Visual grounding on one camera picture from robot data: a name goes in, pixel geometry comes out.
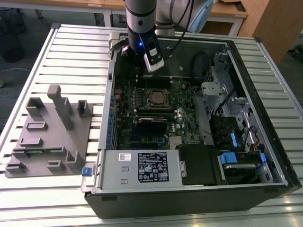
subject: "metal bracket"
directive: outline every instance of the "metal bracket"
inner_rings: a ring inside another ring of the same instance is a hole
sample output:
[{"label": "metal bracket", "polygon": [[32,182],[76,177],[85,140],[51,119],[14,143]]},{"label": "metal bracket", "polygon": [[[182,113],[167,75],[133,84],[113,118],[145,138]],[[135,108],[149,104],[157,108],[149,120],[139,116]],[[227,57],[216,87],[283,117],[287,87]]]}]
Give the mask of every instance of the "metal bracket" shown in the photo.
[{"label": "metal bracket", "polygon": [[201,89],[207,106],[215,106],[220,95],[224,93],[221,85],[215,82],[204,82]]},{"label": "metal bracket", "polygon": [[112,32],[109,34],[108,46],[110,51],[114,51],[125,45],[127,45],[127,41],[124,37],[120,37],[119,32]]},{"label": "metal bracket", "polygon": [[242,107],[248,103],[247,98],[244,97],[232,97],[228,103],[229,114],[237,114]]},{"label": "metal bracket", "polygon": [[187,177],[185,161],[180,161],[180,172],[183,178]]}]

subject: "metal slatted surface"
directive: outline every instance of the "metal slatted surface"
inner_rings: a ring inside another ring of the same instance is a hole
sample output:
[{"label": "metal slatted surface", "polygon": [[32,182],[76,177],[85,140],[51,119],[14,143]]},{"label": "metal slatted surface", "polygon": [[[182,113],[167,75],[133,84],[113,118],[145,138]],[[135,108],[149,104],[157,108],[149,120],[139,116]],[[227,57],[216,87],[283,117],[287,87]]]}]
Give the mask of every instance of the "metal slatted surface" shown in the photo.
[{"label": "metal slatted surface", "polygon": [[[302,216],[299,215],[303,212],[303,189],[281,199],[266,201],[258,207],[243,212],[100,220],[84,200],[80,189],[82,183],[80,175],[20,179],[7,179],[4,176],[5,164],[9,162],[12,148],[16,145],[21,126],[24,125],[27,117],[24,103],[30,96],[50,101],[46,91],[51,83],[60,84],[63,95],[68,97],[71,103],[78,99],[87,99],[89,103],[94,104],[86,162],[96,161],[109,63],[108,35],[112,31],[120,30],[62,25],[51,33],[50,44],[46,46],[47,50],[41,56],[41,64],[34,72],[29,92],[16,113],[17,119],[10,123],[12,129],[1,150],[0,226],[94,224],[120,226],[135,225],[135,223],[139,226],[143,224],[192,226],[193,223],[195,226],[204,226],[202,223],[206,221],[210,226],[219,226],[223,221],[224,226],[238,224],[260,226],[264,221],[270,221],[271,225],[277,226],[300,226],[303,221]],[[231,39],[227,36],[199,36]],[[233,40],[297,174],[303,179],[303,121],[297,103],[292,99],[292,94],[281,77],[277,75],[270,59],[263,54],[260,46],[253,39],[235,37]],[[93,184],[91,178],[87,180],[87,186]]]}]

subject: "warning label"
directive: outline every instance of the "warning label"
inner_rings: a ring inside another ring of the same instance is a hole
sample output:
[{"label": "warning label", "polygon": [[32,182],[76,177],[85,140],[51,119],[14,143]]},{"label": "warning label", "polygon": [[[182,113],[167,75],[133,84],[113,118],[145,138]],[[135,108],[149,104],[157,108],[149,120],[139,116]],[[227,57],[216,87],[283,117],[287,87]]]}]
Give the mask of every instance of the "warning label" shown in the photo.
[{"label": "warning label", "polygon": [[166,152],[138,153],[138,180],[141,183],[169,181]]}]

